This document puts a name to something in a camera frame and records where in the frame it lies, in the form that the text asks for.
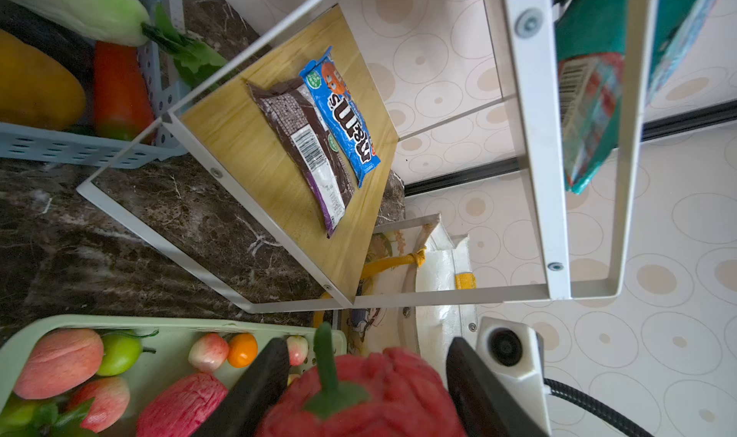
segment barcode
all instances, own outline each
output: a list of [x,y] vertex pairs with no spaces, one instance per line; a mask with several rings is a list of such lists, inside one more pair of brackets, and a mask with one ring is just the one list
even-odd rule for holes
[[314,172],[322,165],[327,164],[327,156],[325,156],[325,152],[318,142],[318,137],[309,124],[297,130],[292,135],[292,141],[310,172]]
[[568,61],[558,79],[558,98],[560,101],[560,119],[565,122],[571,106],[577,102],[581,89],[586,85],[589,71],[588,61]]

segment red bell pepper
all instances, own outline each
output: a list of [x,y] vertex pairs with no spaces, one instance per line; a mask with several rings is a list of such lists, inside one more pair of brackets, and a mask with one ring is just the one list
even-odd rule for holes
[[153,122],[136,48],[97,42],[94,51],[94,127],[103,138],[130,141]]
[[257,435],[465,436],[440,375],[418,355],[388,348],[333,359],[330,336],[324,323],[315,334],[318,368],[292,383]]

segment yellow squash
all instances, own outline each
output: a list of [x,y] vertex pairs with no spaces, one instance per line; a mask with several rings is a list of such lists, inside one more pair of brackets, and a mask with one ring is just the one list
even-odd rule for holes
[[0,122],[64,130],[85,110],[85,92],[56,60],[0,30]]

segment wall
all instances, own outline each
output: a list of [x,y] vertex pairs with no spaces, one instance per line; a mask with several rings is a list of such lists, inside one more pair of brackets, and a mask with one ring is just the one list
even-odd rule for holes
[[[303,0],[227,1],[263,33]],[[501,96],[481,0],[339,1],[400,136]],[[647,119],[737,98],[736,27],[737,0],[718,0]],[[401,142],[393,168],[412,183],[513,155],[498,105]]]
[[[545,374],[594,395],[654,435],[737,430],[737,124],[642,148],[626,288],[612,301],[481,304],[530,324]],[[567,198],[573,280],[606,276],[613,163]],[[408,218],[441,212],[468,233],[480,286],[544,282],[518,174],[418,195]],[[617,435],[549,398],[556,437]]]

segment green plastic tray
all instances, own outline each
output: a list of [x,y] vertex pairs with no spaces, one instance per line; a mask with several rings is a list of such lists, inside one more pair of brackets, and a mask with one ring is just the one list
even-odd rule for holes
[[[144,338],[145,347],[156,350],[155,354],[143,353],[130,370],[120,375],[131,388],[131,403],[123,417],[108,429],[100,433],[104,437],[131,437],[136,433],[136,419],[141,411],[161,391],[172,385],[177,379],[195,373],[189,365],[187,356],[192,344],[203,333],[216,332],[252,333],[259,344],[259,352],[272,338],[289,335],[304,336],[309,343],[307,362],[292,367],[290,373],[302,373],[312,368],[315,352],[312,350],[312,337],[315,329],[291,327],[287,325],[271,325],[268,323],[248,323],[228,320],[211,320],[200,318],[158,318],[158,317],[118,317],[107,315],[55,315],[43,318],[16,333],[0,348],[0,409],[5,406],[7,398],[13,391],[15,380],[21,374],[28,356],[39,338],[59,328],[91,328],[95,330],[125,329],[139,334],[159,330],[152,338]],[[333,330],[332,345],[336,355],[346,353],[347,342],[342,331]],[[217,369],[214,375],[231,388],[245,368],[233,368],[227,361]]]

